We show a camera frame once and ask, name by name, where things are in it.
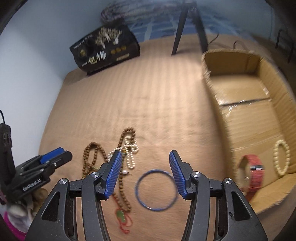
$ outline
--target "plush fabric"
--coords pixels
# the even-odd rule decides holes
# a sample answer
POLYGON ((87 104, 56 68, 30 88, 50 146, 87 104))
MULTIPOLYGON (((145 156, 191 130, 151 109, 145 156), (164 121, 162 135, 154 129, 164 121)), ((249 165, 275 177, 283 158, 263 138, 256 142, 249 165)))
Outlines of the plush fabric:
MULTIPOLYGON (((208 36, 209 40, 213 38, 213 35, 208 36)), ((210 48, 232 48, 237 39, 244 41, 249 50, 270 58, 258 44, 236 36, 221 35, 210 48)), ((72 161, 51 176, 52 181, 46 186, 50 191, 63 177, 81 178, 83 150, 90 142, 99 142, 110 152, 117 146, 124 128, 135 128, 140 147, 134 156, 136 168, 123 179, 127 199, 132 205, 133 226, 130 234, 123 234, 114 213, 115 201, 112 198, 102 201, 111 240, 181 240, 190 201, 179 196, 172 208, 156 213, 143 208, 134 193, 135 184, 143 173, 151 169, 171 172, 168 160, 171 150, 177 150, 183 161, 208 178, 222 180, 226 177, 218 126, 202 81, 198 37, 195 34, 183 36, 175 56, 170 55, 173 42, 174 37, 143 42, 140 57, 90 77, 80 70, 70 72, 44 130, 40 154, 59 146, 73 154, 72 161)), ((103 158, 98 155, 96 166, 102 162, 103 158)), ((148 205, 160 207, 173 198, 174 186, 166 176, 154 174, 143 180, 139 193, 148 205)), ((296 205, 295 196, 296 191, 293 191, 283 205, 260 214, 270 240, 291 215, 294 209, 291 207, 296 205)), ((209 240, 214 233, 214 206, 213 199, 209 240)), ((79 240, 84 240, 79 199, 77 216, 79 240)))

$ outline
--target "pink object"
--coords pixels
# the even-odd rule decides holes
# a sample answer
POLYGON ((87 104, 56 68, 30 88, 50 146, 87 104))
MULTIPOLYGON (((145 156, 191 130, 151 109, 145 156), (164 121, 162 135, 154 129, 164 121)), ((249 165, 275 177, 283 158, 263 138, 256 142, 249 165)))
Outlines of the pink object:
POLYGON ((20 230, 18 230, 16 227, 14 227, 11 222, 8 219, 7 212, 4 213, 4 221, 11 230, 11 232, 17 237, 20 241, 24 241, 27 233, 23 233, 20 230))

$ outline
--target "blue gripper pad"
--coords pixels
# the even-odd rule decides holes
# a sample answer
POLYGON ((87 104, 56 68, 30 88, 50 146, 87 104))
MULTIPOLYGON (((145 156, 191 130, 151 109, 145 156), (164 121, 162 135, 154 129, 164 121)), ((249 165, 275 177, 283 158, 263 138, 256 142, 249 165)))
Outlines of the blue gripper pad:
POLYGON ((176 150, 170 152, 169 160, 179 194, 185 200, 191 199, 194 192, 190 181, 190 174, 193 172, 191 166, 186 162, 182 162, 176 150))
POLYGON ((120 151, 118 152, 117 155, 116 155, 116 152, 113 154, 112 158, 110 159, 110 164, 112 162, 113 162, 113 165, 111 167, 111 170, 108 168, 110 172, 106 179, 106 189, 104 191, 104 196, 106 199, 108 199, 110 195, 112 195, 112 193, 114 192, 115 184, 119 176, 120 168, 122 165, 122 154, 120 151))
POLYGON ((49 161, 50 159, 53 159, 54 157, 56 157, 64 152, 65 152, 65 150, 61 147, 59 147, 51 152, 48 152, 48 153, 42 155, 42 157, 40 159, 40 164, 44 164, 47 161, 49 161))

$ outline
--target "necklace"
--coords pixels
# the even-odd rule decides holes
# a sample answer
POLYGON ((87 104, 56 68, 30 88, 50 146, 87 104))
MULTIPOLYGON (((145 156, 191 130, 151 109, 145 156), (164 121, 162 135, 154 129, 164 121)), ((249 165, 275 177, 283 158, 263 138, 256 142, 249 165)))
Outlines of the necklace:
MULTIPOLYGON (((113 153, 115 150, 120 150, 122 152, 122 156, 123 156, 123 160, 126 157, 126 163, 129 169, 133 169, 135 168, 135 162, 133 159, 133 153, 137 153, 139 150, 139 147, 137 146, 137 141, 135 139, 136 136, 136 131, 134 130, 133 127, 130 128, 126 128, 124 129, 124 131, 122 132, 117 148, 115 148, 113 151, 111 151, 108 156, 105 152, 105 150, 103 149, 103 147, 101 146, 100 143, 97 142, 91 142, 85 149, 83 152, 83 168, 82 168, 82 178, 85 178, 92 170, 98 170, 97 167, 95 167, 96 164, 96 160, 97 160, 97 156, 98 156, 98 150, 101 152, 104 161, 108 162, 110 161, 113 153), (92 163, 88 162, 89 159, 89 152, 90 150, 94 148, 94 158, 92 163)), ((131 211, 131 204, 129 203, 129 201, 127 200, 124 191, 123 191, 123 175, 128 174, 128 172, 126 170, 123 169, 123 161, 122 161, 122 165, 121 165, 121 169, 119 172, 119 193, 120 196, 123 200, 123 202, 125 203, 125 205, 127 206, 127 208, 125 208, 123 206, 123 204, 120 202, 118 195, 113 192, 113 197, 115 199, 115 201, 117 202, 118 206, 124 211, 129 213, 131 211)))

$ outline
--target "white beaded bracelet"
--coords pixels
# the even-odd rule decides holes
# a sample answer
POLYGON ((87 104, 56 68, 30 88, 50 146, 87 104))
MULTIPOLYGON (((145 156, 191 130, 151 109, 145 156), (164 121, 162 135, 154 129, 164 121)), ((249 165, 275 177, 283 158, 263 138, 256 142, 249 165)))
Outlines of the white beaded bracelet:
POLYGON ((289 165, 290 165, 290 149, 284 140, 278 140, 274 145, 274 169, 277 172, 279 176, 284 176, 286 172, 288 171, 289 165), (286 151, 286 165, 284 169, 282 170, 279 166, 279 145, 282 145, 286 151))

